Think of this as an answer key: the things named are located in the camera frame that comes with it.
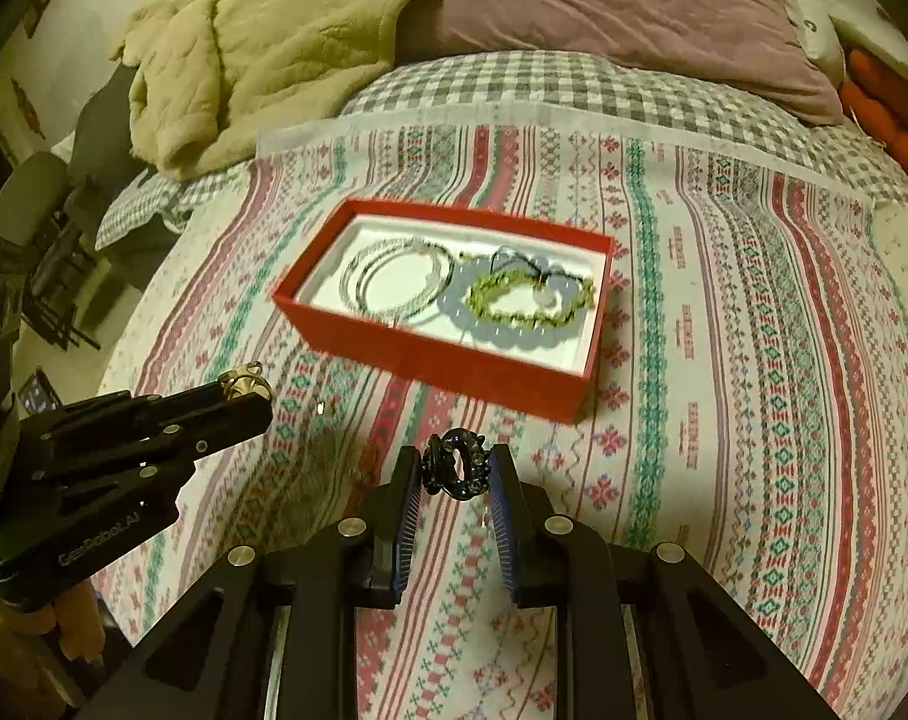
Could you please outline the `operator left hand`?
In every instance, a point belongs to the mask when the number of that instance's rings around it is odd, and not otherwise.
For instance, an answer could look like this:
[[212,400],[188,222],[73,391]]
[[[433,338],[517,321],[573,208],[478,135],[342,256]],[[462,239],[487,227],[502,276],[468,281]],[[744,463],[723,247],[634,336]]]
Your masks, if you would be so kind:
[[15,611],[0,600],[0,678],[15,688],[41,684],[44,659],[60,653],[68,663],[95,663],[103,655],[106,632],[93,583],[83,580],[33,613]]

